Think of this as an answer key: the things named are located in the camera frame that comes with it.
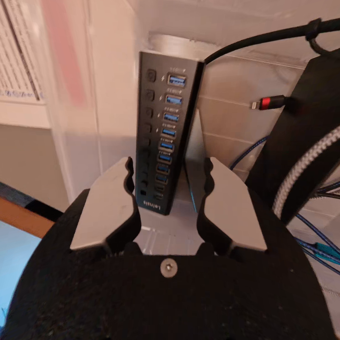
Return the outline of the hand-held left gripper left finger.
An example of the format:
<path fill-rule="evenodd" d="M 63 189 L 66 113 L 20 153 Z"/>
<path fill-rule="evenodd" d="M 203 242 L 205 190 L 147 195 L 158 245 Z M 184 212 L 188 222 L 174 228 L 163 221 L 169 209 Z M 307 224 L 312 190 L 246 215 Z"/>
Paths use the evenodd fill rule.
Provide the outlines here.
<path fill-rule="evenodd" d="M 117 255 L 141 231 L 134 196 L 133 159 L 123 157 L 91 186 L 70 244 L 71 251 L 102 248 Z"/>

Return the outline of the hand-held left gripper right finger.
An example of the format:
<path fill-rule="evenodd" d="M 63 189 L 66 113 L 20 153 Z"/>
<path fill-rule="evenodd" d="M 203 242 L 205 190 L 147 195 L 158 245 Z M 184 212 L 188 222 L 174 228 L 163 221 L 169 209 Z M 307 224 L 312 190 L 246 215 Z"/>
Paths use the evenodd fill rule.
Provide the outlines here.
<path fill-rule="evenodd" d="M 267 244 L 244 182 L 217 158 L 204 162 L 204 196 L 197 218 L 200 237 L 226 256 L 235 247 L 265 252 Z"/>

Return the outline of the black multi-port usb hub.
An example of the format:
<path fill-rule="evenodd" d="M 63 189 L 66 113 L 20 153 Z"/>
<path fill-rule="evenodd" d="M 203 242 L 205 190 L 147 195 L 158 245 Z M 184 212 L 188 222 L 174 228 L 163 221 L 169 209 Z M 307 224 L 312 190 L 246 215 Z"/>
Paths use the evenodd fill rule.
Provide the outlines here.
<path fill-rule="evenodd" d="M 205 64 L 139 53 L 135 196 L 169 215 L 184 161 Z"/>

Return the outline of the clear plastic bin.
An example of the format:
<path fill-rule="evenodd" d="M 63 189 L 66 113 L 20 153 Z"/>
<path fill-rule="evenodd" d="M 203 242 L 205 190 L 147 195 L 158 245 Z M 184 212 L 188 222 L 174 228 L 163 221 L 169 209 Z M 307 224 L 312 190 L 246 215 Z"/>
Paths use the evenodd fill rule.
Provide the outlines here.
<path fill-rule="evenodd" d="M 46 204 L 65 211 L 124 156 L 135 157 L 138 54 L 203 60 L 238 40 L 339 17 L 339 1 L 41 1 L 45 97 L 63 182 Z M 207 156 L 229 165 L 280 111 L 249 103 L 288 95 L 315 54 L 304 38 L 241 49 L 206 67 L 198 99 Z"/>

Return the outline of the grey top table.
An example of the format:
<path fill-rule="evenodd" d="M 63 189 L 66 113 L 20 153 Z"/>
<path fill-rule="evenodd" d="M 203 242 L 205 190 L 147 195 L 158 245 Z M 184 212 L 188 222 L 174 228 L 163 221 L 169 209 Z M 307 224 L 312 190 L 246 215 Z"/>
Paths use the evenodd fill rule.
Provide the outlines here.
<path fill-rule="evenodd" d="M 0 185 L 0 307 L 5 324 L 13 292 L 28 259 L 63 212 L 10 186 Z"/>

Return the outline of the laminated paper sheet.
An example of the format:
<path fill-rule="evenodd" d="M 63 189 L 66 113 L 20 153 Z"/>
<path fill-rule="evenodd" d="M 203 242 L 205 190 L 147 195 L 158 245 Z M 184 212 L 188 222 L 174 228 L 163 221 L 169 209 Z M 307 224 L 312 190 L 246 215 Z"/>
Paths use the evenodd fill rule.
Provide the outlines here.
<path fill-rule="evenodd" d="M 1 1 L 1 101 L 91 105 L 86 1 Z"/>

